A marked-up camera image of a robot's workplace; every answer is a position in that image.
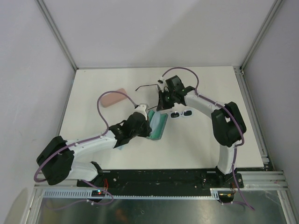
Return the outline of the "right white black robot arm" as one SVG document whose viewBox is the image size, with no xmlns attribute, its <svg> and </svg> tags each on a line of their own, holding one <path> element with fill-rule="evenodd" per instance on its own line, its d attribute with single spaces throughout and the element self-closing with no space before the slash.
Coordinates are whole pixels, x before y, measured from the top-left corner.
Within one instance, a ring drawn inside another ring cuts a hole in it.
<svg viewBox="0 0 299 224">
<path fill-rule="evenodd" d="M 215 181 L 220 187 L 227 187 L 234 179 L 237 148 L 245 142 L 247 128 L 235 102 L 221 104 L 197 93 L 192 86 L 185 87 L 178 76 L 158 80 L 158 111 L 168 110 L 175 104 L 182 104 L 208 116 L 212 121 L 213 134 L 220 145 L 219 161 Z"/>
</svg>

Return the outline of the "white frame sunglasses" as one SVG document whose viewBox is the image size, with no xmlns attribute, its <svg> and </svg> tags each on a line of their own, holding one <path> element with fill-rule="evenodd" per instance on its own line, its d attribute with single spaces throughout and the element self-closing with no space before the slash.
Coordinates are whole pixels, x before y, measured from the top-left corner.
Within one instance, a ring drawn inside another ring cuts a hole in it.
<svg viewBox="0 0 299 224">
<path fill-rule="evenodd" d="M 178 119 L 178 118 L 188 118 L 193 115 L 193 111 L 191 109 L 184 110 L 182 112 L 173 111 L 169 113 L 169 117 L 171 119 Z"/>
</svg>

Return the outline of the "light blue cleaning cloth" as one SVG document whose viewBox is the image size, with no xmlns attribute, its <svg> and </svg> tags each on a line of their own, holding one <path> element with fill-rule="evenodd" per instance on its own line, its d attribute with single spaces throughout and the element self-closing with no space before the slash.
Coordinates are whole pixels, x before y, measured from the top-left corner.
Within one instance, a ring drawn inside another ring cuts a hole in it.
<svg viewBox="0 0 299 224">
<path fill-rule="evenodd" d="M 149 126 L 150 126 L 152 132 L 154 132 L 158 128 L 158 126 L 160 124 L 160 117 L 161 117 L 160 112 L 155 112 L 153 114 L 151 121 L 149 123 Z"/>
</svg>

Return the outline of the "blue-grey glasses case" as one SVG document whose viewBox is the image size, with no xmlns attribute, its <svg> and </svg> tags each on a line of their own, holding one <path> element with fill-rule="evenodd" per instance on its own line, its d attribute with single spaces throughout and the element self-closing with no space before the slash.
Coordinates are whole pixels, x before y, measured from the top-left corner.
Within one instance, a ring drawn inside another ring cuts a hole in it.
<svg viewBox="0 0 299 224">
<path fill-rule="evenodd" d="M 149 110 L 148 117 L 151 132 L 147 139 L 160 140 L 162 138 L 167 123 L 168 114 Z"/>
</svg>

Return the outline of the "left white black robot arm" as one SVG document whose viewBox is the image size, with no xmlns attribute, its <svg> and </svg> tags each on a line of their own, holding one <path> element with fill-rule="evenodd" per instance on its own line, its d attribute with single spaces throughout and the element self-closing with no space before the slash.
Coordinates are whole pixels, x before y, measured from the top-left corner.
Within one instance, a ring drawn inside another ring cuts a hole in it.
<svg viewBox="0 0 299 224">
<path fill-rule="evenodd" d="M 49 185 L 65 180 L 85 180 L 97 187 L 103 182 L 100 166 L 94 161 L 81 162 L 79 158 L 126 145 L 134 137 L 147 138 L 150 132 L 147 114 L 134 112 L 127 120 L 110 126 L 101 135 L 84 140 L 64 140 L 62 136 L 56 136 L 37 157 L 37 172 L 43 174 L 43 181 Z"/>
</svg>

